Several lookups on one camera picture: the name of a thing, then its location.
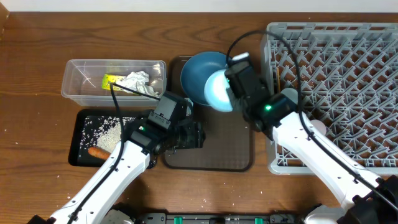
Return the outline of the wooden chopstick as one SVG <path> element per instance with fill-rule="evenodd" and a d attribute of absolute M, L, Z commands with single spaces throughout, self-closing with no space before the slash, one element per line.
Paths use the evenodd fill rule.
<path fill-rule="evenodd" d="M 281 92 L 281 86 L 280 86 L 280 72 L 279 72 L 279 67 L 276 69 L 277 71 L 277 89 L 278 89 L 278 93 Z"/>

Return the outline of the light blue bowl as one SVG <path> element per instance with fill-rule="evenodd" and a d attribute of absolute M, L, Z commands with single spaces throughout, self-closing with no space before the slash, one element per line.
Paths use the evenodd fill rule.
<path fill-rule="evenodd" d="M 205 100 L 214 110 L 223 113 L 232 112 L 228 93 L 229 83 L 224 75 L 226 69 L 214 72 L 206 81 L 204 87 Z"/>

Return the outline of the pink cup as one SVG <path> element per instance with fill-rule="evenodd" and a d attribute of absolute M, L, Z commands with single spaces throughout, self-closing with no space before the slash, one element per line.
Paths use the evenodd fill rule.
<path fill-rule="evenodd" d="M 322 133 L 324 136 L 326 135 L 326 126 L 320 120 L 314 119 L 310 122 L 320 133 Z"/>

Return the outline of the dark blue plate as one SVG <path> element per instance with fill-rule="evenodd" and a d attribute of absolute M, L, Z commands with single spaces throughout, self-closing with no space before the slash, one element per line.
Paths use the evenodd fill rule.
<path fill-rule="evenodd" d="M 200 52 L 184 64 L 180 83 L 184 93 L 196 104 L 208 106 L 204 89 L 207 80 L 218 70 L 226 68 L 226 55 L 221 52 Z"/>

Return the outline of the white tissue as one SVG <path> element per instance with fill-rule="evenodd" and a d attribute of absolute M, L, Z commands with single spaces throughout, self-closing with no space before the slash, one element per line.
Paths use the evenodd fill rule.
<path fill-rule="evenodd" d="M 116 84 L 150 96 L 159 95 L 153 87 L 149 86 L 149 74 L 143 71 L 131 72 L 125 78 L 116 81 Z"/>

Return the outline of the white rice pile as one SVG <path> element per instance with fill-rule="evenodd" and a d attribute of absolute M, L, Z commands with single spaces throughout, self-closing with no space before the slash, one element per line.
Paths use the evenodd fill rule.
<path fill-rule="evenodd" d="M 79 150 L 98 147 L 112 153 L 121 139 L 120 120 L 114 116 L 87 116 L 83 122 Z"/>

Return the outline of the orange carrot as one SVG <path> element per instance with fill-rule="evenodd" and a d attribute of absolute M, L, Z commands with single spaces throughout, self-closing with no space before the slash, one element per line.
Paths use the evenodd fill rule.
<path fill-rule="evenodd" d="M 88 153 L 89 155 L 102 160 L 107 160 L 110 156 L 110 153 L 108 151 L 105 151 L 98 147 L 90 147 L 88 149 Z"/>

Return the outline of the foil snack wrapper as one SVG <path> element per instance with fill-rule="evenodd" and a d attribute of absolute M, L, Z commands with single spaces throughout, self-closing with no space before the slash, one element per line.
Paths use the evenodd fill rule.
<path fill-rule="evenodd" d="M 103 90 L 110 90 L 111 83 L 116 83 L 123 79 L 125 79 L 125 76 L 105 74 L 101 82 L 101 88 Z"/>

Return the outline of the light blue cup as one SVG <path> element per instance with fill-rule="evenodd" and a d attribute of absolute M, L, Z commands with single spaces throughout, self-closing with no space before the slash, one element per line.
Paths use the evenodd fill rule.
<path fill-rule="evenodd" d="M 281 93 L 285 95 L 290 101 L 295 103 L 296 105 L 298 104 L 298 92 L 294 88 L 284 88 Z"/>

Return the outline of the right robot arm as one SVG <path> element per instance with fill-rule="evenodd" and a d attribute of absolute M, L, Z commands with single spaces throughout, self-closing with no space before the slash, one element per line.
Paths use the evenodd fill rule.
<path fill-rule="evenodd" d="M 314 208 L 302 223 L 397 223 L 397 176 L 384 180 L 347 156 L 299 111 L 297 90 L 270 95 L 263 85 L 231 85 L 226 92 L 246 121 L 299 158 L 339 202 Z"/>

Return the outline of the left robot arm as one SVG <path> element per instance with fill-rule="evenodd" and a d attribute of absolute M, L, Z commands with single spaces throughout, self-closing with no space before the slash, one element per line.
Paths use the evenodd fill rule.
<path fill-rule="evenodd" d="M 48 219 L 34 215 L 28 223 L 101 223 L 126 187 L 153 166 L 155 157 L 176 149 L 201 148 L 205 132 L 201 123 L 183 119 L 135 119 L 129 123 L 109 158 L 87 184 Z"/>

